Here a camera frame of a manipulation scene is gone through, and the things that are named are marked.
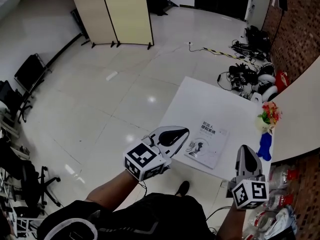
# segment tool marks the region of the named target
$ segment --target sleeve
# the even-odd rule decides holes
[[[37,239],[43,240],[46,235],[59,223],[70,218],[87,219],[91,214],[104,208],[95,202],[74,201],[68,206],[50,214],[37,230]]]

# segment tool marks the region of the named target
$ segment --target room divider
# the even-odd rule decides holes
[[[147,0],[74,0],[92,46],[154,45]]]

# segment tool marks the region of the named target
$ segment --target tape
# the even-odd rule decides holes
[[[227,54],[227,53],[224,53],[224,52],[221,52],[221,51],[217,51],[217,50],[208,49],[208,48],[205,48],[205,47],[203,47],[203,49],[205,49],[205,50],[207,50],[209,52],[212,52],[212,53],[224,55],[224,56],[227,56],[229,58],[232,58],[232,59],[235,59],[235,60],[239,60],[239,61],[244,61],[245,63],[249,63],[249,64],[254,65],[254,63],[252,63],[251,61],[245,60],[243,58],[238,58],[237,56],[234,56],[234,55],[230,55],[230,54]]]

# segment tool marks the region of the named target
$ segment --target white box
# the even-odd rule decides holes
[[[124,167],[140,182],[163,172],[166,160],[140,139],[123,153]]]
[[[237,209],[254,209],[269,200],[269,183],[243,179],[232,195]]]

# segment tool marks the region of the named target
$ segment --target person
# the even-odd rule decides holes
[[[129,207],[115,211],[137,186],[138,180],[127,170],[94,189],[85,201],[49,215],[39,226],[39,240],[104,240],[197,237],[214,239],[202,206],[187,195],[184,181],[175,195],[151,193]],[[232,205],[216,238],[241,240],[246,212]]]

